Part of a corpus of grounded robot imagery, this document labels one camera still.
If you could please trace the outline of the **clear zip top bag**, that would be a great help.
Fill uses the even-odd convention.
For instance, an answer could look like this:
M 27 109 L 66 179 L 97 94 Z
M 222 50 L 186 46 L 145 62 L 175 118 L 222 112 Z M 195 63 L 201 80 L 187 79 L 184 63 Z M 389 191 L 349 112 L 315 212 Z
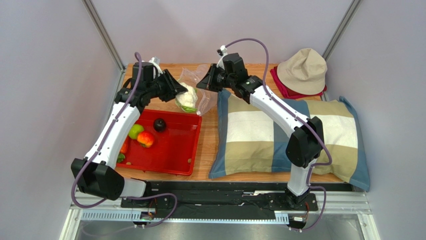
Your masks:
M 209 64 L 201 64 L 197 67 L 196 70 L 189 70 L 187 68 L 183 68 L 178 79 L 179 83 L 186 83 L 187 85 L 190 85 L 197 90 L 197 111 L 192 113 L 195 113 L 198 116 L 204 115 L 211 108 L 217 105 L 218 94 L 216 92 L 196 88 L 196 84 L 206 75 L 209 68 Z

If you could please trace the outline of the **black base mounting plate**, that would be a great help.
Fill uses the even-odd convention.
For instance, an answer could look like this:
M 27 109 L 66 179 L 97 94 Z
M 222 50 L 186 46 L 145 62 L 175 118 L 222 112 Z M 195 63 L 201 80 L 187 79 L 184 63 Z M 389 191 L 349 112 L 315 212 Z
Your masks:
M 272 220 L 275 211 L 320 210 L 313 193 L 290 206 L 284 182 L 151 181 L 149 186 L 146 196 L 176 195 L 175 219 Z

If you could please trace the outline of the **orange carrot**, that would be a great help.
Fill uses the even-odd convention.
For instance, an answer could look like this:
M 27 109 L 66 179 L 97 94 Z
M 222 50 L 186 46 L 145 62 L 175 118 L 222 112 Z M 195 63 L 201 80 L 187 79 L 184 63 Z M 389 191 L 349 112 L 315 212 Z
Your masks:
M 119 153 L 120 154 L 126 154 L 127 152 L 128 152 L 128 149 L 129 149 L 129 143 L 127 142 L 127 141 L 125 141 L 123 144 L 122 144 L 122 146 L 121 146 L 121 149 L 120 149 L 120 151 L 119 151 Z

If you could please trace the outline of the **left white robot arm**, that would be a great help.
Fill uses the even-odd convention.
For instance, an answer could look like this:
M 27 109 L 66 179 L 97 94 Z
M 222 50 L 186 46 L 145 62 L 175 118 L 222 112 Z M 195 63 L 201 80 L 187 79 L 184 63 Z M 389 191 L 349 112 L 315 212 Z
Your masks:
M 161 70 L 153 62 L 136 62 L 129 82 L 129 88 L 117 92 L 110 117 L 93 147 L 84 158 L 75 158 L 71 164 L 71 199 L 80 208 L 89 206 L 77 201 L 76 190 L 102 201 L 144 195 L 146 181 L 123 177 L 115 170 L 122 145 L 151 99 L 168 102 L 188 91 L 167 69 Z

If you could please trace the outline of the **red yellow apple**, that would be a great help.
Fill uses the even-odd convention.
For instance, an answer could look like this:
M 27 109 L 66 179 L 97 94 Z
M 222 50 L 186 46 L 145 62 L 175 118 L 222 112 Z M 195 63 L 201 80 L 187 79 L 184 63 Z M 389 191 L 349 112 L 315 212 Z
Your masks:
M 145 130 L 137 135 L 136 141 L 144 148 L 150 148 L 155 142 L 155 136 Z

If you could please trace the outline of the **green apple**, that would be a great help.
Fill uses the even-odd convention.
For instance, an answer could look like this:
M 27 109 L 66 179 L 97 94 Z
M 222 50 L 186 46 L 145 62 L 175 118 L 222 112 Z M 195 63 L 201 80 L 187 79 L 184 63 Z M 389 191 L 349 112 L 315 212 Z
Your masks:
M 138 138 L 138 135 L 143 132 L 145 129 L 142 125 L 140 124 L 134 124 L 129 132 L 128 132 L 128 137 L 132 140 L 136 140 Z

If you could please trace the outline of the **white green cauliflower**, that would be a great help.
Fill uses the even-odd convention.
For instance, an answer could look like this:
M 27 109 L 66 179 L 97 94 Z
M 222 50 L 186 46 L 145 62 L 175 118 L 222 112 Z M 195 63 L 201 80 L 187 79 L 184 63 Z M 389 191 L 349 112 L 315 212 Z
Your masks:
M 180 85 L 185 87 L 187 91 L 176 96 L 176 105 L 186 113 L 195 113 L 197 111 L 196 103 L 198 101 L 197 90 L 184 82 L 181 82 Z

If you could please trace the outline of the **red folded cloth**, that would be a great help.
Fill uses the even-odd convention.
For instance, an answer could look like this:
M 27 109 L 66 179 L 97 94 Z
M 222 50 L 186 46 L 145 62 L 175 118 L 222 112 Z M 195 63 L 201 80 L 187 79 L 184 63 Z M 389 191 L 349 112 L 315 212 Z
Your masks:
M 296 99 L 307 98 L 307 97 L 315 97 L 315 96 L 321 97 L 324 94 L 323 92 L 320 92 L 320 93 L 314 94 L 314 95 L 305 95 L 305 94 L 301 94 L 299 92 L 296 92 L 296 91 L 289 89 L 280 81 L 278 74 L 277 74 L 277 70 L 278 70 L 278 67 L 274 66 L 269 72 L 270 72 L 272 79 L 273 79 L 275 85 L 277 86 L 279 92 L 282 94 L 282 96 L 285 99 L 296 100 Z

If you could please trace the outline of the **aluminium frame rail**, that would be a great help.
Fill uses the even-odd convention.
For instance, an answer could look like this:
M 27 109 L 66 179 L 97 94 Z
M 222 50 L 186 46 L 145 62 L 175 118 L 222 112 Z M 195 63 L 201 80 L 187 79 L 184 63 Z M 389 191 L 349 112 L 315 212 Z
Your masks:
M 277 224 L 292 231 L 317 229 L 327 215 L 355 215 L 367 240 L 380 238 L 367 197 L 355 191 L 314 190 L 298 205 L 286 202 L 284 191 L 157 189 L 148 200 L 107 200 L 68 211 L 61 237 L 76 235 L 81 221 L 122 221 L 149 225 L 176 223 Z

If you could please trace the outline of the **beige bucket hat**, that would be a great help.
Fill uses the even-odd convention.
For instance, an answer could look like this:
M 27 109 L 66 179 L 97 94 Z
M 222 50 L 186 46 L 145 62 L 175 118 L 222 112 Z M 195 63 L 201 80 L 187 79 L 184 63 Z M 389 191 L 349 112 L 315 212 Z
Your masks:
M 288 89 L 303 95 L 317 95 L 326 87 L 328 67 L 312 48 L 303 48 L 277 66 L 276 74 Z

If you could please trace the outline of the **dark purple mangosteen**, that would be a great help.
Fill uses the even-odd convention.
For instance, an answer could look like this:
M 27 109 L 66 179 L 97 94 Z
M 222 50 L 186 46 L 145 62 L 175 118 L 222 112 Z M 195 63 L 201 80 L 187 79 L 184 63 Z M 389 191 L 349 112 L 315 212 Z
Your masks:
M 154 120 L 153 122 L 153 129 L 158 132 L 158 133 L 162 133 L 166 130 L 167 128 L 167 124 L 165 122 L 164 119 L 162 118 L 157 118 Z

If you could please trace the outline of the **plaid blue beige pillow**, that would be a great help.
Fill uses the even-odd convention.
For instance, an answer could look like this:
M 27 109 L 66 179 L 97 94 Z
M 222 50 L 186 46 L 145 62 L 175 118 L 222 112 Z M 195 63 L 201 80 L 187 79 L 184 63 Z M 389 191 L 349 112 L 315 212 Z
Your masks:
M 332 101 L 293 100 L 286 103 L 323 124 L 324 143 L 313 169 L 317 175 L 334 174 L 364 191 L 370 176 L 357 112 L 343 96 Z M 263 111 L 228 90 L 218 94 L 219 144 L 208 177 L 217 179 L 236 173 L 281 173 L 291 170 L 286 155 L 287 134 Z

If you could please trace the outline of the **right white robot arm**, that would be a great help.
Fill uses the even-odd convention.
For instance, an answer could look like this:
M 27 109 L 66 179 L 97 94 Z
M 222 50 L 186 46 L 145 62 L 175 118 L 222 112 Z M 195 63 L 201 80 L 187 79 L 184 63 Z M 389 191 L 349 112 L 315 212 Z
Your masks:
M 289 137 L 285 154 L 291 162 L 285 203 L 292 209 L 304 206 L 310 193 L 312 169 L 324 148 L 322 121 L 301 114 L 279 99 L 263 80 L 248 73 L 238 53 L 223 55 L 219 63 L 211 64 L 196 87 L 216 93 L 231 89 L 236 97 L 261 110 L 281 127 Z

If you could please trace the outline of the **red plastic tray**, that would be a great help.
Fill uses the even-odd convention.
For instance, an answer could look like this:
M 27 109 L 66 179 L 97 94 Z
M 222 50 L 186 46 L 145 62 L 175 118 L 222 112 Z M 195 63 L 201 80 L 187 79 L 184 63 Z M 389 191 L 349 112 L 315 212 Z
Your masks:
M 153 128 L 153 122 L 158 118 L 166 122 L 164 132 L 157 132 Z M 147 109 L 136 124 L 152 133 L 155 142 L 151 147 L 143 147 L 136 139 L 128 138 L 125 160 L 117 163 L 118 167 L 183 176 L 193 173 L 202 125 L 201 116 Z

